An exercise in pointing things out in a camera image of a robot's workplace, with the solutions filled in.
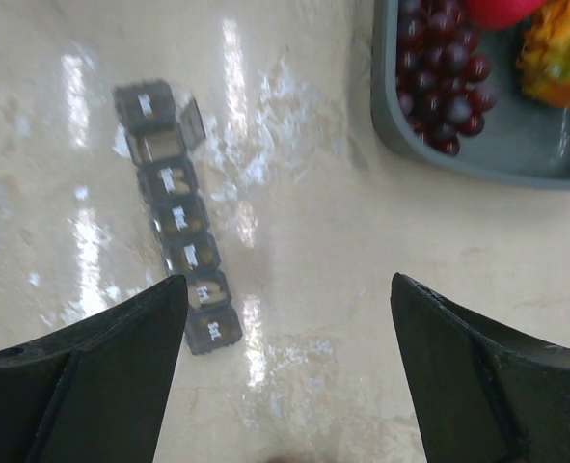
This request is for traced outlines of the grey weekly pill organizer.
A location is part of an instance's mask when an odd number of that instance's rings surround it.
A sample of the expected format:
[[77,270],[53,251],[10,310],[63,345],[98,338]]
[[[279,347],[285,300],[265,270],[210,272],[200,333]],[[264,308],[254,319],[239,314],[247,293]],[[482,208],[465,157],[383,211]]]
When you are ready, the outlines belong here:
[[113,99],[166,270],[187,281],[189,349],[233,345],[242,329],[190,159],[206,138],[197,101],[178,104],[162,79],[118,86]]

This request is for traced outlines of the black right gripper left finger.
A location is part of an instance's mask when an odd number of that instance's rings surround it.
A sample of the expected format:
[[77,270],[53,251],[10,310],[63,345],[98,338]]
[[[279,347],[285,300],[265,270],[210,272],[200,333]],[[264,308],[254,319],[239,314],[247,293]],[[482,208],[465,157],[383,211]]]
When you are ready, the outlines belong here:
[[175,275],[0,351],[0,462],[150,462],[188,313]]

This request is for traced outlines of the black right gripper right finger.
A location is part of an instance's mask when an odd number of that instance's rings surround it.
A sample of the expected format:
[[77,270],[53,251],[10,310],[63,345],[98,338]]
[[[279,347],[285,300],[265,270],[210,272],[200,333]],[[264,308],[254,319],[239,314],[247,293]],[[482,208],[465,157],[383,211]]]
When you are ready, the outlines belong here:
[[570,348],[396,273],[391,309],[429,462],[570,462]]

